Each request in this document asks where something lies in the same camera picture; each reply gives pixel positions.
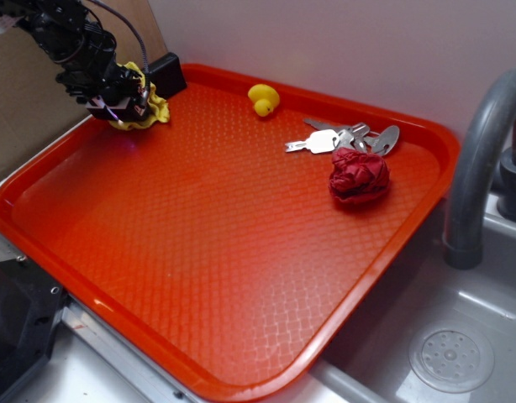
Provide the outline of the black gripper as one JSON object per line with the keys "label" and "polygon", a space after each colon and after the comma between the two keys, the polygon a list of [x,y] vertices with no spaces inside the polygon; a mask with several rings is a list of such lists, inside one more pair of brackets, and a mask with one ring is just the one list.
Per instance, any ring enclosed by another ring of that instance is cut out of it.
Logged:
{"label": "black gripper", "polygon": [[122,100],[125,107],[123,122],[144,122],[150,116],[150,106],[141,94],[144,85],[141,71],[125,67],[111,60],[100,74],[87,71],[64,70],[55,80],[78,104],[86,105],[95,118],[120,122]]}

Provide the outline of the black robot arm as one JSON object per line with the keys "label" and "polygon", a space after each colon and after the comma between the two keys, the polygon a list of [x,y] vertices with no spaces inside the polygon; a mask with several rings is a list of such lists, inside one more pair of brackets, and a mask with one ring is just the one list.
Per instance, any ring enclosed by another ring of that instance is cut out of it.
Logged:
{"label": "black robot arm", "polygon": [[0,34],[17,27],[61,68],[55,77],[66,93],[95,118],[144,122],[150,115],[150,66],[144,41],[121,13],[95,5],[122,21],[137,39],[144,68],[116,61],[117,39],[82,1],[0,1]]}

